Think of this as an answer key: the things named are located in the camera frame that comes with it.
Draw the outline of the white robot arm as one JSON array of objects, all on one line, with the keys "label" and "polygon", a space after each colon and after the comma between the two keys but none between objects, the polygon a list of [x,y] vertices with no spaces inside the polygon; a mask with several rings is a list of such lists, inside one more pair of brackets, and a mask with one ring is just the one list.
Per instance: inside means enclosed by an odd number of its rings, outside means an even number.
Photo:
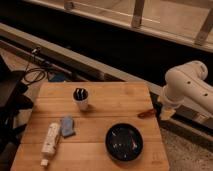
[{"label": "white robot arm", "polygon": [[165,74],[166,85],[158,97],[162,104],[160,118],[169,120],[185,97],[213,115],[213,87],[205,82],[207,76],[207,66],[197,60],[169,69]]}]

